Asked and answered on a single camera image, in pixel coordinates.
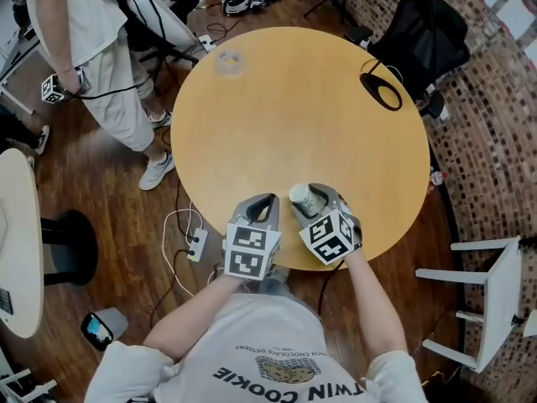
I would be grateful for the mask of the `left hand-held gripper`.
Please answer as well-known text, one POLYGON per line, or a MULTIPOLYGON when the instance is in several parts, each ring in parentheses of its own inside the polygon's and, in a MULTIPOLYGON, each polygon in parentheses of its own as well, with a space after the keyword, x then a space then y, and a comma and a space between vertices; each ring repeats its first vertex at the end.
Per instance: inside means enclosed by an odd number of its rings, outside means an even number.
POLYGON ((224 274, 243 280, 263 280, 279 250, 279 198, 268 193, 263 199, 263 219, 255 222, 249 209, 256 197, 240 202, 227 224, 223 240, 224 274))

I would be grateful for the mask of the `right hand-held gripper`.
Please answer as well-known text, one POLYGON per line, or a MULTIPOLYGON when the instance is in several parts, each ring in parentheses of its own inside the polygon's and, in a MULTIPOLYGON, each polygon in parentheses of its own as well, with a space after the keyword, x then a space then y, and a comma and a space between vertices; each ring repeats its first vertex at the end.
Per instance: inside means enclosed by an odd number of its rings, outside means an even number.
POLYGON ((310 191, 293 191, 291 209, 299 235, 318 260, 329 265, 362 247, 362 229, 338 191, 310 183, 310 191))

